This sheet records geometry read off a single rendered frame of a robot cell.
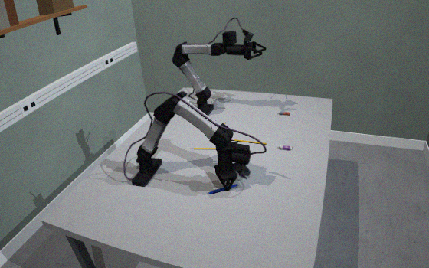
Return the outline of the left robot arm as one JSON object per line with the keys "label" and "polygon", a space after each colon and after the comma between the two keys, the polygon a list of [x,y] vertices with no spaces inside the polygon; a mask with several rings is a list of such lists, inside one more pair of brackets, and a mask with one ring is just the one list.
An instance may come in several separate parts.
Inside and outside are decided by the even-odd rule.
{"label": "left robot arm", "polygon": [[188,54],[208,54],[219,56],[221,54],[236,55],[234,52],[237,43],[236,31],[226,31],[222,34],[223,42],[214,44],[180,44],[176,47],[172,62],[179,67],[193,86],[198,98],[197,105],[206,115],[213,108],[208,104],[211,91],[206,87],[193,69]]}

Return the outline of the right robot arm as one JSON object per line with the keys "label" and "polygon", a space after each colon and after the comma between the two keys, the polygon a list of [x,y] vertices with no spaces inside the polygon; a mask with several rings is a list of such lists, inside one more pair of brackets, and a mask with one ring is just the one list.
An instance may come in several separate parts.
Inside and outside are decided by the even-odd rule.
{"label": "right robot arm", "polygon": [[[214,124],[213,122],[220,126],[227,127],[225,124],[220,124],[218,121],[207,116],[200,109],[194,106],[186,98],[186,92],[181,91],[176,95],[180,96],[181,98],[183,97],[182,99],[184,101],[180,100],[177,96],[172,96],[166,100],[167,102],[165,101],[163,104],[161,104],[161,106],[154,110],[154,121],[152,126],[145,141],[137,151],[138,158],[136,162],[139,163],[140,169],[132,180],[133,184],[145,185],[161,164],[161,159],[151,157],[156,153],[159,140],[161,139],[166,126],[169,124],[171,118],[173,118],[175,114],[180,115],[184,119],[188,120],[192,125],[201,130],[206,135],[206,137],[210,139],[210,142],[216,145],[219,162],[225,163],[232,160],[232,162],[248,165],[251,158],[249,145],[232,142],[231,139],[233,137],[233,132]],[[202,115],[200,112],[207,117]]]}

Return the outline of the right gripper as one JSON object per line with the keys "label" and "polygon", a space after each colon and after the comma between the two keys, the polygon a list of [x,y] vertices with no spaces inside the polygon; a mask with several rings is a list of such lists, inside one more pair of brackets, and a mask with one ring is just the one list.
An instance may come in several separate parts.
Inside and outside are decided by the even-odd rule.
{"label": "right gripper", "polygon": [[[218,161],[218,165],[215,165],[214,169],[217,177],[219,178],[220,182],[223,184],[226,191],[229,191],[231,189],[231,186],[236,180],[235,178],[237,178],[238,171],[246,171],[246,172],[249,171],[245,164],[232,163],[232,160],[225,163]],[[225,181],[227,181],[226,185],[225,185]]]}

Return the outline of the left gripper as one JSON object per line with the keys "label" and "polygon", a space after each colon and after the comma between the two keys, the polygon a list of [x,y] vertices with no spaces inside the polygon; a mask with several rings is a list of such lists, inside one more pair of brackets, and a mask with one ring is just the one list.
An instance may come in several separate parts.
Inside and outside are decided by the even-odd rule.
{"label": "left gripper", "polygon": [[[245,39],[247,37],[246,34],[248,34],[248,33],[245,31],[243,33],[243,35],[245,35]],[[261,51],[265,51],[266,50],[266,48],[264,46],[258,44],[257,42],[255,42],[255,41],[247,42],[247,41],[245,41],[245,39],[244,39],[244,45],[240,45],[240,44],[239,45],[235,45],[234,52],[235,52],[236,55],[244,55],[245,59],[250,60],[252,58],[255,58],[255,57],[258,57],[258,56],[262,55]],[[256,45],[259,46],[259,47],[262,47],[263,49],[256,50]],[[251,51],[253,51],[254,54],[256,54],[256,53],[259,53],[259,54],[251,56]]]}

